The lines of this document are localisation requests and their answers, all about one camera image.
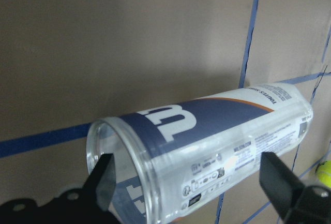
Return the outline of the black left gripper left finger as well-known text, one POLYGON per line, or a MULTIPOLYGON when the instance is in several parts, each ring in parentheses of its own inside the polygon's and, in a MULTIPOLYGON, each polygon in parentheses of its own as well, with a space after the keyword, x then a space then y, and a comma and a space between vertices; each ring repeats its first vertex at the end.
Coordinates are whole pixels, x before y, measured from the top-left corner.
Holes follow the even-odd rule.
POLYGON ((116 169, 113 154, 102 154, 83 185, 89 200, 102 211, 107 211, 116 187, 116 169))

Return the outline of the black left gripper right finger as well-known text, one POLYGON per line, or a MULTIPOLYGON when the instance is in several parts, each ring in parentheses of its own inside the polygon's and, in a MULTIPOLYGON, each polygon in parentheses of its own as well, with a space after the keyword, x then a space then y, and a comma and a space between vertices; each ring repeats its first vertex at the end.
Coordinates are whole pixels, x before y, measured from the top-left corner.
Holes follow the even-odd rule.
POLYGON ((259 183, 282 220, 285 220, 305 188, 300 179, 273 152, 261 154, 259 183))

